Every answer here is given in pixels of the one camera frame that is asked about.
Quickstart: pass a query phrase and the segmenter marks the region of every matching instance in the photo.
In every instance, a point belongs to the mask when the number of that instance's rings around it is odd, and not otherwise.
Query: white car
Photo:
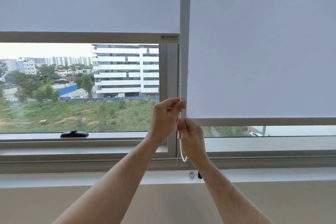
[[[263,136],[263,135],[260,134],[260,133],[254,133],[254,132],[251,132],[251,133],[250,133],[250,136]]]

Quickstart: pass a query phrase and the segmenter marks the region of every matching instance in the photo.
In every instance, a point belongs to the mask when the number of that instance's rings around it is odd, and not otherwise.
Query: blue fence
[[[87,99],[87,98],[71,98],[71,97],[59,97],[60,101],[65,101],[65,100],[70,100],[70,101],[93,101],[93,102],[97,102],[97,101],[119,101],[120,99],[124,99],[124,100],[139,100],[139,99],[146,99],[148,97],[125,97],[125,98],[92,98],[92,99]],[[159,97],[155,97],[155,96],[151,96],[152,99],[155,99],[156,101],[160,101]]]
[[[74,90],[77,90],[77,85],[72,85],[72,86],[69,86],[69,87],[65,87],[65,88],[61,88],[61,89],[58,89],[58,93],[59,95],[64,95],[64,94],[67,94],[71,91],[74,91]]]

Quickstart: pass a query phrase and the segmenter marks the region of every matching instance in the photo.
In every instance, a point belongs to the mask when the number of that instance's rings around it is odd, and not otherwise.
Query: window latch
[[[87,137],[89,133],[85,131],[77,131],[77,129],[73,129],[69,132],[64,132],[61,134],[61,137]]]

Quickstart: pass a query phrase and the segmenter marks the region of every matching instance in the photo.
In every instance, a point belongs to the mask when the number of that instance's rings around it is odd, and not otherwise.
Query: forearm
[[[209,160],[197,169],[225,224],[272,224]]]
[[[71,205],[54,224],[119,224],[159,146],[148,135],[103,178]]]

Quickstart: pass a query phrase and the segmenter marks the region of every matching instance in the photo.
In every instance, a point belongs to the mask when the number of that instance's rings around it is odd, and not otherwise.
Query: left hand
[[[152,121],[148,134],[155,140],[163,141],[173,132],[179,113],[186,109],[187,101],[179,98],[169,98],[158,103],[153,108]]]

